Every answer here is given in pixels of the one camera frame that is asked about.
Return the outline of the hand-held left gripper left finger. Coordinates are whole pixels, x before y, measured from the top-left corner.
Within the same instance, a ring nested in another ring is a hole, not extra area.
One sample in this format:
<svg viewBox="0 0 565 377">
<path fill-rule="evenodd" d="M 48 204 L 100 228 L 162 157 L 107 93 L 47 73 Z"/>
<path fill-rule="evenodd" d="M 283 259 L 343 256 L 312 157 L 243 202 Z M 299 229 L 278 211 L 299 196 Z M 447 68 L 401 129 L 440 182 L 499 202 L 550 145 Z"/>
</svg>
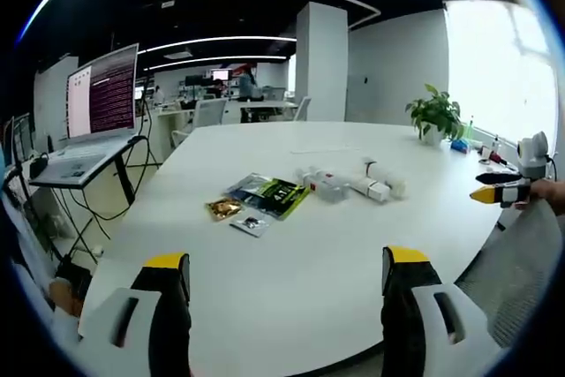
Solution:
<svg viewBox="0 0 565 377">
<path fill-rule="evenodd" d="M 190 257 L 169 253 L 141 267 L 81 320 L 88 376 L 190 376 Z"/>
</svg>

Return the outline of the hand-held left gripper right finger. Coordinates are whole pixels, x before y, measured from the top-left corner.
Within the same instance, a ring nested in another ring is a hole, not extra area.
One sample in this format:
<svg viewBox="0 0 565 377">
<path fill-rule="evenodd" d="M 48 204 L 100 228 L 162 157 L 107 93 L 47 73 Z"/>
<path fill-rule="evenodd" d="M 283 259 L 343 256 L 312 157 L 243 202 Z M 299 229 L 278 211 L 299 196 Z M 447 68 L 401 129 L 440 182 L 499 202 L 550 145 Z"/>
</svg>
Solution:
<svg viewBox="0 0 565 377">
<path fill-rule="evenodd" d="M 420 251 L 382 251 L 383 376 L 483 376 L 491 336 L 483 311 L 443 283 Z"/>
</svg>

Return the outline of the person's right hand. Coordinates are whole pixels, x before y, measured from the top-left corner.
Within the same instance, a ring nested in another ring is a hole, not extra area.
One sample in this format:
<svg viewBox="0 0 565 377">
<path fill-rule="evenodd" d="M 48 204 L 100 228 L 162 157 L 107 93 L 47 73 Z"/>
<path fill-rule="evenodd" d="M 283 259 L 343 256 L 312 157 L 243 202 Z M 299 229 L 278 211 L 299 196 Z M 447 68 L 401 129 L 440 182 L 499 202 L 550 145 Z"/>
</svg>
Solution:
<svg viewBox="0 0 565 377">
<path fill-rule="evenodd" d="M 531 184 L 530 196 L 545 200 L 557 216 L 564 214 L 565 183 L 540 179 Z"/>
</svg>

